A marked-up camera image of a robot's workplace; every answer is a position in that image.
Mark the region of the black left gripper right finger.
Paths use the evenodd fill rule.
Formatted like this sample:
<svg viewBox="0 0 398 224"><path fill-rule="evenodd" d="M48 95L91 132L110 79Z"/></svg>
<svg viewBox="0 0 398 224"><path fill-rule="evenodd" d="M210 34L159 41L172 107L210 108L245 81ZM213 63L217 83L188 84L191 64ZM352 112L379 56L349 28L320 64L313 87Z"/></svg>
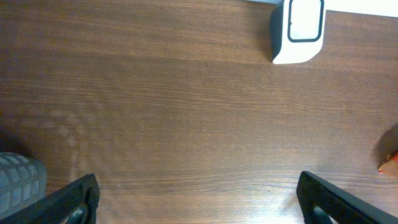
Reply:
<svg viewBox="0 0 398 224"><path fill-rule="evenodd" d="M386 213L319 176L303 171L296 194L305 224L316 223L397 223Z"/></svg>

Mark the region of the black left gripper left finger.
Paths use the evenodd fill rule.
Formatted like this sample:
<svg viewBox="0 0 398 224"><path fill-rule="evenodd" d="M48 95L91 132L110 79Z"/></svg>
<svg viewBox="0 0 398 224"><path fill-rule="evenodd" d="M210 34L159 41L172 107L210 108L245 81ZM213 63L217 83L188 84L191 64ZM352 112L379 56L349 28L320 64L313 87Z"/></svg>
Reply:
<svg viewBox="0 0 398 224"><path fill-rule="evenodd" d="M2 224L96 224L100 189L94 174L86 174L56 192L4 218Z"/></svg>

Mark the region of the orange spaghetti pasta packet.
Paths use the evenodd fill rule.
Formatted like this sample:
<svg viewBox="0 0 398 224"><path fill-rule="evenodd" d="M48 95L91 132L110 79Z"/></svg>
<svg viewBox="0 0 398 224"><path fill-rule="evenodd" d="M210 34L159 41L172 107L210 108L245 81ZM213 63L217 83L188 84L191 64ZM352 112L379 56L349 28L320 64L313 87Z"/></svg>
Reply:
<svg viewBox="0 0 398 224"><path fill-rule="evenodd" d="M387 174L389 176L398 178L398 165L397 165L397 154L393 156L388 155L386 160L378 167L380 174Z"/></svg>

